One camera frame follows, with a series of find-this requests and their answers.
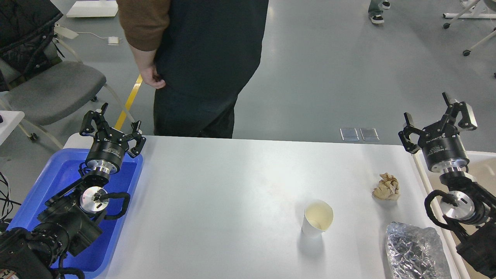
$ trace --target aluminum foil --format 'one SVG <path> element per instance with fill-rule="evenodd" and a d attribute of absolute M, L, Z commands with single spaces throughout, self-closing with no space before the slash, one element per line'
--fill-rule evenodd
<path fill-rule="evenodd" d="M 386 231 L 393 279 L 451 279 L 441 238 L 434 228 L 393 222 Z"/>

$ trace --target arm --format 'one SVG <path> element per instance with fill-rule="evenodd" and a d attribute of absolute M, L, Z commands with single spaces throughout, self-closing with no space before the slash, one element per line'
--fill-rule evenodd
<path fill-rule="evenodd" d="M 170 0 L 118 0 L 121 26 L 143 81 L 159 89 L 165 81 L 153 62 L 169 26 Z"/>
<path fill-rule="evenodd" d="M 139 73 L 143 81 L 154 87 L 160 89 L 165 86 L 165 81 L 158 75 L 157 68 L 153 62 L 157 50 L 141 51 L 132 45 L 129 45 L 131 52 L 134 56 L 134 61 L 138 66 Z"/>

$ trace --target crumpled brown paper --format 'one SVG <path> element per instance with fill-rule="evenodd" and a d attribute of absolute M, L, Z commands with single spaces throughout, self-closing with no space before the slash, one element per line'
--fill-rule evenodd
<path fill-rule="evenodd" d="M 398 200 L 400 197 L 400 187 L 396 177 L 388 173 L 379 174 L 379 176 L 382 179 L 379 181 L 379 186 L 374 188 L 372 192 L 374 197 L 381 200 Z"/>

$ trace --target black cable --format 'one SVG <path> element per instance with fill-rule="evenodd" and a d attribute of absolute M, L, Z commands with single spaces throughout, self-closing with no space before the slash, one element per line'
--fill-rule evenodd
<path fill-rule="evenodd" d="M 6 201 L 6 202 L 9 202 L 11 204 L 15 204 L 15 205 L 18 205 L 18 206 L 21 206 L 22 204 L 18 203 L 18 202 L 15 202 L 13 200 L 7 200 L 7 199 L 4 199 L 4 198 L 0 198 L 0 201 Z"/>
<path fill-rule="evenodd" d="M 57 47 L 57 44 L 54 41 L 52 41 L 52 43 L 55 46 L 55 48 L 57 49 L 58 53 L 60 53 L 60 55 L 65 58 L 65 56 L 63 55 L 61 50 Z"/>
<path fill-rule="evenodd" d="M 84 176 L 84 174 L 85 174 L 85 173 L 84 173 L 83 164 L 85 164 L 85 162 L 82 162 L 81 164 L 79 164 L 79 170 L 78 170 L 79 175 L 80 175 L 81 177 L 83 177 L 83 176 Z"/>
<path fill-rule="evenodd" d="M 432 201 L 438 197 L 438 196 L 441 196 L 443 197 L 444 199 L 447 199 L 448 200 L 448 203 L 449 204 L 452 204 L 454 206 L 458 206 L 456 204 L 456 201 L 454 200 L 453 198 L 453 195 L 452 194 L 448 194 L 448 193 L 445 193 L 441 190 L 434 190 L 432 191 L 430 194 L 427 195 L 425 201 L 424 201 L 424 206 L 426 208 L 426 212 L 427 212 L 427 216 L 429 217 L 429 219 L 431 219 L 431 221 L 440 226 L 441 228 L 444 228 L 444 229 L 447 229 L 447 230 L 451 230 L 451 228 L 449 227 L 448 224 L 445 224 L 445 223 L 441 223 L 439 222 L 439 220 L 435 217 L 434 215 L 434 212 L 433 212 L 433 209 L 431 208 L 431 203 Z"/>
<path fill-rule="evenodd" d="M 5 223 L 5 220 L 8 217 L 8 215 L 12 213 L 12 211 L 14 210 L 14 205 L 20 206 L 21 203 L 15 202 L 10 199 L 10 193 L 9 193 L 10 186 L 8 184 L 7 178 L 3 175 L 2 172 L 0 172 L 0 177 L 2 178 L 0 182 L 4 183 L 5 186 L 7 187 L 7 194 L 5 194 L 3 191 L 0 190 L 0 194 L 3 196 L 3 198 L 0 198 L 0 201 L 4 201 L 1 211 L 0 222 Z"/>
<path fill-rule="evenodd" d="M 60 275 L 65 275 L 65 274 L 72 274 L 72 275 L 76 275 L 78 277 L 78 279 L 84 279 L 84 273 L 83 271 L 79 270 L 79 269 L 75 269 L 75 268 L 63 268 L 63 269 L 57 269 L 57 272 L 60 274 Z"/>
<path fill-rule="evenodd" d="M 63 253 L 59 258 L 59 269 L 63 269 L 63 261 L 67 258 L 67 253 Z M 65 279 L 65 275 L 61 274 L 61 279 Z"/>
<path fill-rule="evenodd" d="M 103 194 L 99 198 L 99 200 L 103 201 L 106 199 L 124 199 L 123 201 L 123 206 L 121 208 L 121 212 L 117 213 L 116 215 L 105 215 L 104 219 L 105 220 L 116 220 L 124 216 L 125 212 L 127 211 L 127 207 L 129 206 L 129 201 L 131 200 L 131 195 L 126 192 L 120 192 L 120 193 L 108 193 L 108 194 Z"/>

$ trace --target metal floor plate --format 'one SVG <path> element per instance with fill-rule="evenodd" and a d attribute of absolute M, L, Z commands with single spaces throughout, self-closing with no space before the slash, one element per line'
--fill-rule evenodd
<path fill-rule="evenodd" d="M 378 141 L 379 136 L 375 128 L 360 128 L 360 133 L 365 141 Z"/>
<path fill-rule="evenodd" d="M 340 128 L 341 138 L 344 141 L 359 141 L 358 131 L 356 128 Z"/>

